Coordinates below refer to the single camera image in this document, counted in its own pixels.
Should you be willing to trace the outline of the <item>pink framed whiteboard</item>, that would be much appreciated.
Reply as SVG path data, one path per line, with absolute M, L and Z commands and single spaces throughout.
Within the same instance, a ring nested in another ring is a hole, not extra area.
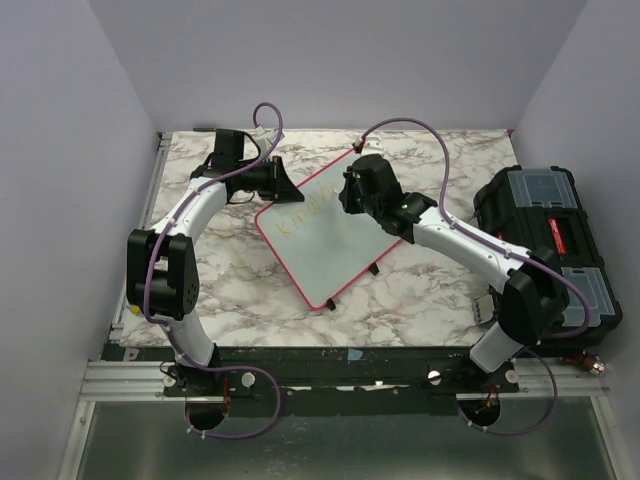
M 254 223 L 305 303 L 319 310 L 369 271 L 401 240 L 368 215 L 343 211 L 343 173 L 358 156 L 345 151 L 298 185 L 305 200 L 261 209 Z

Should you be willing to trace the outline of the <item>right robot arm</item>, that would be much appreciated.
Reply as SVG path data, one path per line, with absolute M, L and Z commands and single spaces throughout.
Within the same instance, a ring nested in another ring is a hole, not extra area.
M 500 296 L 498 320 L 471 347 L 460 379 L 480 392 L 496 370 L 521 349 L 536 345 L 569 303 L 557 255 L 534 252 L 493 237 L 454 218 L 435 200 L 404 192 L 389 161 L 358 157 L 343 173 L 339 194 L 347 214 L 367 214 L 384 232 L 434 250 L 481 275 Z

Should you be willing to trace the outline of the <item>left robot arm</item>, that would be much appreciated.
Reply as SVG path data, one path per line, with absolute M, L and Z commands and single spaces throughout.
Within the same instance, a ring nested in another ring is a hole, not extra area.
M 252 134 L 223 129 L 213 151 L 191 173 L 186 192 L 171 211 L 149 229 L 127 239 L 126 298 L 145 320 L 160 326 L 176 362 L 189 368 L 187 382 L 201 395 L 214 393 L 222 380 L 215 365 L 215 343 L 196 312 L 200 290 L 195 245 L 212 218 L 241 191 L 273 203 L 296 203 L 304 194 L 273 150 L 279 131 Z

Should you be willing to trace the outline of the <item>copper red connector plug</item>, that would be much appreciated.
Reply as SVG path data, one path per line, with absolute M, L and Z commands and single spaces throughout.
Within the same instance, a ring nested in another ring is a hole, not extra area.
M 597 356 L 585 351 L 578 351 L 564 356 L 562 362 L 594 376 L 602 375 L 606 369 L 606 365 Z

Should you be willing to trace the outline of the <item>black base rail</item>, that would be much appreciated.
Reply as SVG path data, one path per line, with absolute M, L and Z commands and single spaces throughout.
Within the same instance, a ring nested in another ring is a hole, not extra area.
M 168 347 L 107 344 L 101 358 L 128 392 L 152 380 L 152 399 L 247 417 L 448 416 L 463 397 L 498 402 L 518 390 L 512 364 L 476 372 L 461 347 L 222 347 L 222 373 L 178 366 Z

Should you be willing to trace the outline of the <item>aluminium frame profile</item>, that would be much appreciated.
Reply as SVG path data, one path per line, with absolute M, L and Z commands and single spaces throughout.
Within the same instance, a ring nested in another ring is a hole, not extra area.
M 123 348 L 126 290 L 117 297 L 111 323 L 100 356 L 87 363 L 81 381 L 71 430 L 57 477 L 79 479 L 87 455 L 89 440 L 102 403 L 149 403 L 162 400 L 160 372 L 151 361 L 144 361 L 136 348 Z M 103 354 L 113 354 L 104 360 Z

